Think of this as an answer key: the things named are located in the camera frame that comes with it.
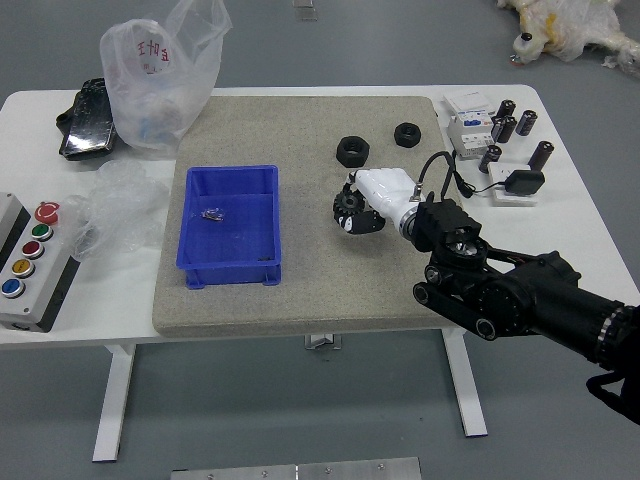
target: gear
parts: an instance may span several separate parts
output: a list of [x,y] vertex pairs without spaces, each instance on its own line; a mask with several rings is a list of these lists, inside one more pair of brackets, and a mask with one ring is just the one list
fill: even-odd
[[359,191],[342,191],[333,201],[333,212],[343,216],[352,216],[364,211],[364,196]]

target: table leg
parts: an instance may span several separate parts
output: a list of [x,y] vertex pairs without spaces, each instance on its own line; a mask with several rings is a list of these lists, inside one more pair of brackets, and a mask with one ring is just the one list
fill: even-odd
[[136,351],[135,344],[105,346],[112,353],[113,358],[104,394],[96,446],[93,451],[94,462],[114,462],[118,457],[133,356]]
[[482,415],[480,398],[471,371],[471,363],[464,344],[463,328],[443,328],[442,338],[449,358],[449,368],[453,377],[453,386],[458,397],[460,416],[464,434],[467,437],[487,435],[487,427]]

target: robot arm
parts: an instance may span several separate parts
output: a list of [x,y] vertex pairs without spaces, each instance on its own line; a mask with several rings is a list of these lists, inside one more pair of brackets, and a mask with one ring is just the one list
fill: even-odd
[[[539,334],[585,356],[611,371],[590,379],[589,391],[640,424],[640,307],[580,289],[580,274],[558,252],[491,247],[453,200],[424,199],[415,187],[401,169],[358,170],[334,201],[336,221],[349,233],[370,233],[390,218],[418,251],[431,252],[426,281],[413,287],[420,304],[486,340]],[[364,228],[374,217],[381,223]],[[487,260],[514,268],[500,273]],[[620,395],[602,388],[621,380]]]

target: cable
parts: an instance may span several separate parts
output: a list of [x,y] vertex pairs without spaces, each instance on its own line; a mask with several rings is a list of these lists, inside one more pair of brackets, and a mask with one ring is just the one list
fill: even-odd
[[462,178],[462,175],[460,175],[460,173],[458,173],[458,171],[456,170],[457,156],[458,156],[458,152],[456,152],[455,149],[451,153],[447,152],[446,150],[442,150],[440,152],[436,152],[433,155],[431,155],[429,159],[424,163],[424,166],[422,167],[422,171],[420,172],[420,176],[418,177],[418,183],[416,183],[416,190],[414,191],[414,197],[419,196],[420,192],[422,192],[422,184],[424,182],[424,177],[427,173],[427,170],[429,169],[431,164],[440,157],[443,157],[447,162],[447,165],[449,165],[449,170],[447,171],[447,175],[442,185],[442,189],[440,190],[440,200],[444,199],[444,196],[446,195],[447,190],[449,189],[449,184],[451,183],[451,177],[455,178],[456,186],[458,187],[460,194],[464,198],[471,198],[471,196],[475,195],[476,193],[487,191],[490,188],[496,187],[498,185],[504,185],[505,182],[496,182],[492,185],[489,185],[486,188],[483,188],[482,190],[476,189],[475,185],[472,185],[466,182],[464,178]]

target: large nut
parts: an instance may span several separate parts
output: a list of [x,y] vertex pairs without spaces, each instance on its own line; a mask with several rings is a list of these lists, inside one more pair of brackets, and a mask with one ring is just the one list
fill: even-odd
[[336,158],[347,168],[360,168],[369,156],[369,144],[360,137],[344,137],[338,144]]
[[396,127],[395,132],[393,132],[393,137],[401,147],[413,148],[420,143],[422,134],[417,125],[413,123],[401,123]]

